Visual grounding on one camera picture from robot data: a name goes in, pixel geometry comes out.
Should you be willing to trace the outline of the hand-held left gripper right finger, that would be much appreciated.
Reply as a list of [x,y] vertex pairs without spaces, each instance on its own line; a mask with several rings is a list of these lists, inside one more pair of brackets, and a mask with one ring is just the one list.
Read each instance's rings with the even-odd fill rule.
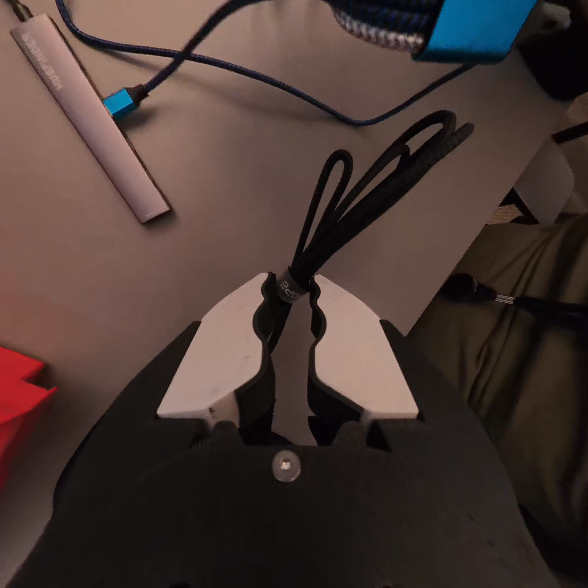
[[341,426],[415,420],[419,408],[378,315],[355,295],[315,275],[309,301],[314,336],[309,352],[309,429],[330,445]]

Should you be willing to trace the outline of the red plastic bin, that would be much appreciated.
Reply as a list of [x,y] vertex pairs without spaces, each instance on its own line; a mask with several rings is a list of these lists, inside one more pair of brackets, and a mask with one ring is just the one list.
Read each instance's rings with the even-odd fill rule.
[[1,489],[57,388],[37,384],[44,362],[1,347]]

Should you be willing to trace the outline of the grey usb hub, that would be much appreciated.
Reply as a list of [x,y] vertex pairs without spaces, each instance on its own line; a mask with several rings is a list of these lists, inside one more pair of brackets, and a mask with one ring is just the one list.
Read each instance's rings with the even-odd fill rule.
[[33,16],[11,35],[136,219],[145,224],[169,213],[168,200],[53,19]]

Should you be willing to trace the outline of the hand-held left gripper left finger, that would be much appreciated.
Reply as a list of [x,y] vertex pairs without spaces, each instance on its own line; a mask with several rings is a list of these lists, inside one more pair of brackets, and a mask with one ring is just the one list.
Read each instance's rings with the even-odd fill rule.
[[231,422],[245,443],[269,440],[275,371],[276,276],[262,272],[202,318],[157,409],[161,419],[197,419],[209,430]]

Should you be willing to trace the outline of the person's olive pants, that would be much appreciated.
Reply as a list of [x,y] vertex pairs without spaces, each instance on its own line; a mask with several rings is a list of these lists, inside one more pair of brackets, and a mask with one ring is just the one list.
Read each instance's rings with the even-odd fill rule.
[[[485,226],[450,273],[498,293],[587,303],[587,215]],[[587,587],[587,330],[436,295],[408,339],[496,445],[541,554]]]

